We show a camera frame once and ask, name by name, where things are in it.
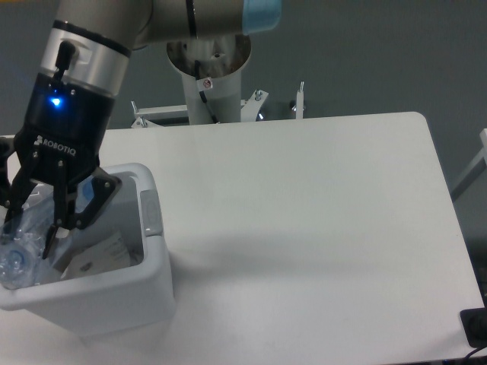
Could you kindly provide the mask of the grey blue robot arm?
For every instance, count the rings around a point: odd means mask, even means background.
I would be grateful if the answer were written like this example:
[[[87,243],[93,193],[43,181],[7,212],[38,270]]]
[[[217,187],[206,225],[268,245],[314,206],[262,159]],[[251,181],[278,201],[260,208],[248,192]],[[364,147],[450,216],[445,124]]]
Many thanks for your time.
[[[1,160],[18,156],[13,180],[1,169],[6,220],[20,216],[40,183],[52,186],[53,221],[84,229],[119,191],[100,167],[99,150],[135,49],[157,41],[204,40],[271,30],[279,1],[62,1],[49,35],[21,130],[1,140]]]

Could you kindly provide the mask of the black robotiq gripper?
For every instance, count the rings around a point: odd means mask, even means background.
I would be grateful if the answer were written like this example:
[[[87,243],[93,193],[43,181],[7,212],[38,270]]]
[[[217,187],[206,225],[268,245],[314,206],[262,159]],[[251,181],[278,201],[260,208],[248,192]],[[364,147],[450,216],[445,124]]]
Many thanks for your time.
[[[53,223],[42,259],[54,245],[59,228],[83,230],[99,218],[122,187],[121,180],[100,168],[99,150],[115,99],[73,82],[63,83],[40,72],[28,103],[24,125],[13,138],[1,137],[1,206],[5,223],[23,211],[35,182],[53,186]],[[8,159],[20,168],[8,180]],[[78,185],[88,176],[93,196],[76,211]]]

